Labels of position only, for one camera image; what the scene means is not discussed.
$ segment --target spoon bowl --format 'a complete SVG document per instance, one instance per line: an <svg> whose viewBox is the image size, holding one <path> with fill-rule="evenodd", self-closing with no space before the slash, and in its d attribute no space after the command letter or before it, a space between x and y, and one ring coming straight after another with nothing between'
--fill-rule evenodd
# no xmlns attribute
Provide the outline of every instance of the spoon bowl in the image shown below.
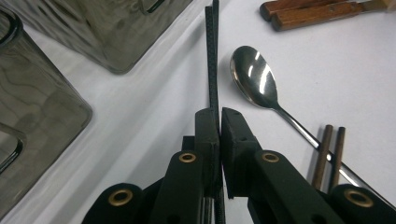
<svg viewBox="0 0 396 224"><path fill-rule="evenodd" d="M256 49L249 46L236 49L230 67L234 82L251 103L275 110L313 147L319 147L320 142L279 105L271 68Z"/></svg>

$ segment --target smoked glass container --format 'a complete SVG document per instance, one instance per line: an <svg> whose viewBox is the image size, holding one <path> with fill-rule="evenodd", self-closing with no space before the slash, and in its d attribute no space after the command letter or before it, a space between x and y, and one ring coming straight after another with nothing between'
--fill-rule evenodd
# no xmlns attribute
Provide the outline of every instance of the smoked glass container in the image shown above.
<svg viewBox="0 0 396 224"><path fill-rule="evenodd" d="M115 74L128 72L191 0L0 0Z"/></svg>
<svg viewBox="0 0 396 224"><path fill-rule="evenodd" d="M87 126L90 106L0 5L0 219Z"/></svg>

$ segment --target black plastic part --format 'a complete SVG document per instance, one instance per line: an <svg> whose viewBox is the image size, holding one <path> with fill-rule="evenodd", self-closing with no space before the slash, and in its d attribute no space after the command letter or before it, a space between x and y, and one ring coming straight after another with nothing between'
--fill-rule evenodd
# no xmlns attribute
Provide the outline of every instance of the black plastic part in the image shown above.
<svg viewBox="0 0 396 224"><path fill-rule="evenodd" d="M215 21L213 7L205 7L205 28L206 28L206 54L207 73L209 81L209 104L212 109L213 118L219 133L219 95L218 95L218 55L217 55L217 31L215 31Z"/></svg>
<svg viewBox="0 0 396 224"><path fill-rule="evenodd" d="M251 219L254 224L276 224L277 220L274 216L274 212L267 201L261 200L256 201L252 198L248 198L247 208L250 213Z"/></svg>
<svg viewBox="0 0 396 224"><path fill-rule="evenodd" d="M216 60L218 59L219 51L219 0L212 1L213 10L213 37L215 39Z"/></svg>
<svg viewBox="0 0 396 224"><path fill-rule="evenodd" d="M219 175L219 135L209 108L195 114L194 147L204 156L205 196L214 197Z"/></svg>
<svg viewBox="0 0 396 224"><path fill-rule="evenodd" d="M121 202L126 191L132 192L131 200L125 204L111 203L110 198ZM118 184L106 189L93 204L82 224L126 224L134 223L134 218L142 201L142 190L132 184Z"/></svg>
<svg viewBox="0 0 396 224"><path fill-rule="evenodd" d="M183 136L181 150L194 150L195 136Z"/></svg>
<svg viewBox="0 0 396 224"><path fill-rule="evenodd" d="M344 223L282 154L258 151L251 168L251 197L265 199L277 223Z"/></svg>
<svg viewBox="0 0 396 224"><path fill-rule="evenodd" d="M151 212L150 224L202 223L202 170L203 157L197 151L183 150L172 157Z"/></svg>
<svg viewBox="0 0 396 224"><path fill-rule="evenodd" d="M134 218L134 224L149 223L152 208L157 200L158 192L160 191L163 179L159 179L154 184L148 186L143 190L143 199L139 207L139 211Z"/></svg>
<svg viewBox="0 0 396 224"><path fill-rule="evenodd" d="M222 109L220 145L228 197L248 197L251 183L249 164L253 154L262 148L242 114L236 110Z"/></svg>
<svg viewBox="0 0 396 224"><path fill-rule="evenodd" d="M339 185L330 193L330 204L346 223L396 223L396 212L367 189Z"/></svg>

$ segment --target chopstick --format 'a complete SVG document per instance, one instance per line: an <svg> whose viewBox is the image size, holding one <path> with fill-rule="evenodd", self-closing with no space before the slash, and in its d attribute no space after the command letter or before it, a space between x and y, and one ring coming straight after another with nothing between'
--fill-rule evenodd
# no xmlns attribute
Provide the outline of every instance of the chopstick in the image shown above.
<svg viewBox="0 0 396 224"><path fill-rule="evenodd" d="M332 174L330 176L329 190L338 185L340 173L338 172L341 167L341 158L344 149L344 140L346 135L346 128L340 127L337 133L337 140L335 143L334 156L335 160L332 164Z"/></svg>
<svg viewBox="0 0 396 224"><path fill-rule="evenodd" d="M337 186L339 182L340 175L338 171L340 170L341 167L345 134L346 134L346 128L340 127L337 132L337 138L334 149L334 160L332 161L332 171L330 174L328 190L331 190L332 188ZM332 125L328 124L326 125L322 138L322 143L319 148L317 164L315 167L314 177L311 184L312 187L314 187L317 190L321 190L322 179L326 168L326 160L327 160L327 155L329 153L331 139L332 139Z"/></svg>
<svg viewBox="0 0 396 224"><path fill-rule="evenodd" d="M322 142L319 148L317 164L314 171L314 178L312 180L312 187L317 190L321 189L323 173L326 167L326 157L329 152L330 140L332 139L332 125L326 125L324 130Z"/></svg>

